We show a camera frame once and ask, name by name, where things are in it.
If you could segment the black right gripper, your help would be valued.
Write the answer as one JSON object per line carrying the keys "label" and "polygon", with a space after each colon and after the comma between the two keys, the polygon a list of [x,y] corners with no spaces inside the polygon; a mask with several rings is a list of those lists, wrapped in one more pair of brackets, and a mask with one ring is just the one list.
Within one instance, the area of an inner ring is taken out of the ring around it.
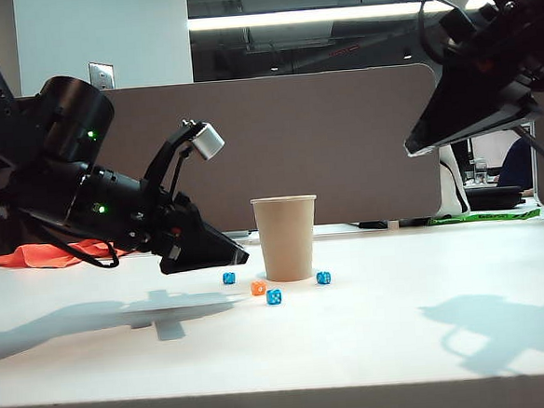
{"label": "black right gripper", "polygon": [[441,27],[458,56],[444,57],[438,86],[405,139],[409,157],[542,116],[533,90],[544,91],[544,2],[486,4],[473,18],[454,9]]}

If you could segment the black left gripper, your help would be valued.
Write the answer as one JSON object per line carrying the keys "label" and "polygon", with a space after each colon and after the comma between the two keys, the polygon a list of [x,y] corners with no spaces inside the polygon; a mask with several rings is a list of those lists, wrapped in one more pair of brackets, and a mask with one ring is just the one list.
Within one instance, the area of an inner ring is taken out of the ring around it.
{"label": "black left gripper", "polygon": [[139,189],[132,197],[125,197],[123,203],[125,250],[161,256],[161,273],[243,265],[250,256],[200,216],[183,219],[170,192],[161,185],[151,193]]}

